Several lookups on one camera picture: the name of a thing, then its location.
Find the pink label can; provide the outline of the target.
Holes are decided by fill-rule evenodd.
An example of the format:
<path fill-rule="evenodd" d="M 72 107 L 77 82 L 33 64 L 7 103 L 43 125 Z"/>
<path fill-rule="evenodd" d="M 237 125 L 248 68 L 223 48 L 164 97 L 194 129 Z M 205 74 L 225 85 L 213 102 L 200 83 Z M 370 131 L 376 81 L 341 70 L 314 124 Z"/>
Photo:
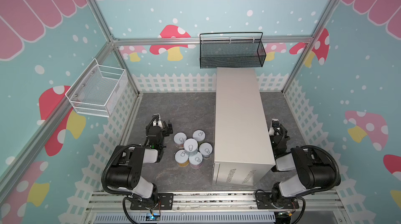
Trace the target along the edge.
<path fill-rule="evenodd" d="M 184 143 L 187 140 L 187 135 L 183 132 L 176 133 L 173 140 L 177 148 L 183 149 Z"/>

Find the blue label can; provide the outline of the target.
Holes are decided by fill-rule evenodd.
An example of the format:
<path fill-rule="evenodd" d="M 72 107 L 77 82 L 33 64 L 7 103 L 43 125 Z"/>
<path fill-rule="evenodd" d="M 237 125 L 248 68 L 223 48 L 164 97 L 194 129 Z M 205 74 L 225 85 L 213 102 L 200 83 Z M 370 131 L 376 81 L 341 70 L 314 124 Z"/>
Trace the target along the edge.
<path fill-rule="evenodd" d="M 198 141 L 189 138 L 184 142 L 184 151 L 188 156 L 194 156 L 198 153 Z"/>

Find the yellow label can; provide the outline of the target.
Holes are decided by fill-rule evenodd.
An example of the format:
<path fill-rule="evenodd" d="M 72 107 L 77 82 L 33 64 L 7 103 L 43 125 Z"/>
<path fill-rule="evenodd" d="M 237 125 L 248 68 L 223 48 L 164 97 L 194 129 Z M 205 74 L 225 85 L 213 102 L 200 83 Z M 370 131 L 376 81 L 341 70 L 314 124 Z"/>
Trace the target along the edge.
<path fill-rule="evenodd" d="M 175 153 L 175 161 L 180 167 L 186 167 L 189 162 L 189 155 L 185 152 L 185 150 L 179 150 Z"/>

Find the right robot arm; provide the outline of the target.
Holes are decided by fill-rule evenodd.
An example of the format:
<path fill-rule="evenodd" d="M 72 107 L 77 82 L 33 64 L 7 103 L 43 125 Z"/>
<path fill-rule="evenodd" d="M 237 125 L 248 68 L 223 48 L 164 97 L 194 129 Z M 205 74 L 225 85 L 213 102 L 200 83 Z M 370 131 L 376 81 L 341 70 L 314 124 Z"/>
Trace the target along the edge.
<path fill-rule="evenodd" d="M 340 185 L 339 165 L 329 152 L 313 145 L 287 150 L 290 136 L 278 119 L 272 119 L 269 136 L 275 158 L 272 171 L 296 172 L 290 179 L 274 184 L 270 200 L 275 208 L 283 208 L 298 198 Z"/>

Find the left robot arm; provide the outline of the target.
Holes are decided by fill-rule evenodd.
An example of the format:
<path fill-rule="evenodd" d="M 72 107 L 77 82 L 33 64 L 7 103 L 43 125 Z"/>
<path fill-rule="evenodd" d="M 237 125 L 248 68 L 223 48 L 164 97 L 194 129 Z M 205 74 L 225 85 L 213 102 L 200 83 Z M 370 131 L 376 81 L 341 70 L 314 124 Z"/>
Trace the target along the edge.
<path fill-rule="evenodd" d="M 173 134 L 172 124 L 154 114 L 145 128 L 145 143 L 117 146 L 101 176 L 102 188 L 109 194 L 125 195 L 152 209 L 159 202 L 157 186 L 142 177 L 144 164 L 159 163 L 165 149 L 165 137 Z"/>

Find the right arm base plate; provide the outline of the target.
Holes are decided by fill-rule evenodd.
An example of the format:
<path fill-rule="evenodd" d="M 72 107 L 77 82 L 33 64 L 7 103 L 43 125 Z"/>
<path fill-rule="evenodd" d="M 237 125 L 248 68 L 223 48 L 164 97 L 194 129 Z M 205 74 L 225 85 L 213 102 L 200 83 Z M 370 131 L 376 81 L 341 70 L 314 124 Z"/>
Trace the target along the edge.
<path fill-rule="evenodd" d="M 254 197 L 258 209 L 299 209 L 299 203 L 296 199 L 285 198 L 280 194 L 272 196 L 271 192 L 257 190 Z"/>

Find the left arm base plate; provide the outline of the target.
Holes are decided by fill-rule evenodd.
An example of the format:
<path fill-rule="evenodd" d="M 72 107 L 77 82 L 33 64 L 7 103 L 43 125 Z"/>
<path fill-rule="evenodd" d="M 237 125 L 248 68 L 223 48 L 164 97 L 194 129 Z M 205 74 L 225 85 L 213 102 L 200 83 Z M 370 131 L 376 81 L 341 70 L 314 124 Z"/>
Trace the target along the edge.
<path fill-rule="evenodd" d="M 130 210 L 172 210 L 173 205 L 172 193 L 159 193 L 157 197 L 152 196 L 149 199 L 134 200 L 130 203 Z"/>

